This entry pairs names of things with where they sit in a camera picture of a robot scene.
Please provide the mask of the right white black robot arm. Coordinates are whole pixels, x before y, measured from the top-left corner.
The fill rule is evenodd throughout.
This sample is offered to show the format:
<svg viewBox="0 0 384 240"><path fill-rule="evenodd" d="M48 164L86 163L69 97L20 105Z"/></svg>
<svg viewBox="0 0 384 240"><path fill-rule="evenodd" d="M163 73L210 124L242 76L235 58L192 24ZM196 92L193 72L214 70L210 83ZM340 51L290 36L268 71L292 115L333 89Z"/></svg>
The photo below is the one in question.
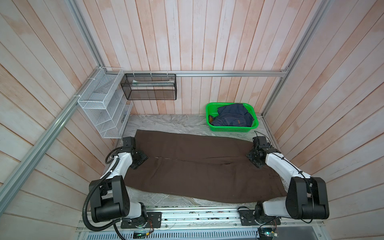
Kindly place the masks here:
<svg viewBox="0 0 384 240"><path fill-rule="evenodd" d="M247 157L258 168L269 166L289 184L286 197L256 204L254 218L257 223L269 223L280 217L305 223L328 219L327 186L322 178L312 177L297 168L271 145L266 136L253 138L253 148Z"/></svg>

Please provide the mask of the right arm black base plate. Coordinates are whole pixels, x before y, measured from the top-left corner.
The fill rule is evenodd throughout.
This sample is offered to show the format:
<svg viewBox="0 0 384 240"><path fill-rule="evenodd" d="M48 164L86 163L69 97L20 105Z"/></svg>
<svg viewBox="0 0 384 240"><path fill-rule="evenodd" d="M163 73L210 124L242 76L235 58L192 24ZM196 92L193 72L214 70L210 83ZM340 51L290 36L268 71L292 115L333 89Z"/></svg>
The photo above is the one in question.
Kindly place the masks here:
<svg viewBox="0 0 384 240"><path fill-rule="evenodd" d="M254 210L247 208L238 209L238 214L242 226L277 226L281 224L281 219L279 217L258 216Z"/></svg>

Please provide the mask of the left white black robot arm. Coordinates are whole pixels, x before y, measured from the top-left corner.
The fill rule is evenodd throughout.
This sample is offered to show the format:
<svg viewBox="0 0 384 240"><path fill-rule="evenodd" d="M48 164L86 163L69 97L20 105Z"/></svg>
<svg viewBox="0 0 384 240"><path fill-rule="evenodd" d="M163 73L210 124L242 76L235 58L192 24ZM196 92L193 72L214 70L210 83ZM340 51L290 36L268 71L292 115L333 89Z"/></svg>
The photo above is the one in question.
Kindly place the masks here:
<svg viewBox="0 0 384 240"><path fill-rule="evenodd" d="M82 209L83 223L87 229L100 232L113 226L119 238L117 223L124 218L136 228L148 223L143 203L131 202L124 177L128 169L136 170L148 156L136 148L133 137L123 138L123 146L113 149L106 157L108 170L99 180L92 181Z"/></svg>

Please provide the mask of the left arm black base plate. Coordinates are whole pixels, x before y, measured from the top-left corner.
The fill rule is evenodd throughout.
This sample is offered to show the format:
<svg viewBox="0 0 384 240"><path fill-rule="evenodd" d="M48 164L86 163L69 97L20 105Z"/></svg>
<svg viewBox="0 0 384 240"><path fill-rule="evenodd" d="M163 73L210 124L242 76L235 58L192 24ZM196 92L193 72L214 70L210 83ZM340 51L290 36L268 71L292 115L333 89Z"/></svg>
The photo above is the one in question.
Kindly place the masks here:
<svg viewBox="0 0 384 240"><path fill-rule="evenodd" d="M120 223L122 229L133 229L133 230L149 230L151 227L158 229L162 223L162 212L147 212L146 221L135 225L131 219L123 219Z"/></svg>

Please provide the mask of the brown trousers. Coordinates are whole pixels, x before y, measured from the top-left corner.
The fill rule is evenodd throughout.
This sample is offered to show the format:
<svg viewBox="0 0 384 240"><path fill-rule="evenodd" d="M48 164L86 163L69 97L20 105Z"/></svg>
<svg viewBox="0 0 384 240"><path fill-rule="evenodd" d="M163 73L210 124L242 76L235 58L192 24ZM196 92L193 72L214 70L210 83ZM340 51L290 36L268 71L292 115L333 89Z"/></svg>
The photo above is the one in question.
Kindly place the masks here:
<svg viewBox="0 0 384 240"><path fill-rule="evenodd" d="M128 187L228 204L287 194L272 168L257 168L247 158L253 147L249 141L145 130L138 130L135 140L148 158L127 171Z"/></svg>

